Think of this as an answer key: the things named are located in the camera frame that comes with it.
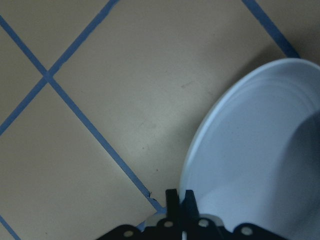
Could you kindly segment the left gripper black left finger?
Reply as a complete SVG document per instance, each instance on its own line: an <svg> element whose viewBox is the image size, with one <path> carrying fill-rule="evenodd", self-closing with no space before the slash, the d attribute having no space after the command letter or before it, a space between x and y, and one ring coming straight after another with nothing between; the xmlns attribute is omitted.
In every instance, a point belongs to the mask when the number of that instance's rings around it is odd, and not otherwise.
<svg viewBox="0 0 320 240"><path fill-rule="evenodd" d="M176 189L165 191L166 217L173 222L177 222L180 215L180 200Z"/></svg>

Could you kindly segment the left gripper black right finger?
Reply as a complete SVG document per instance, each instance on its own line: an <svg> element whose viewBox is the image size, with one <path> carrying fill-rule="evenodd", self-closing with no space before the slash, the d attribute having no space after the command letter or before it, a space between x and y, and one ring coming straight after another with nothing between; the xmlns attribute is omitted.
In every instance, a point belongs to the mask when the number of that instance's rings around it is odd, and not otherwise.
<svg viewBox="0 0 320 240"><path fill-rule="evenodd" d="M195 222L200 216L194 192L190 189L185 191L184 215L190 223Z"/></svg>

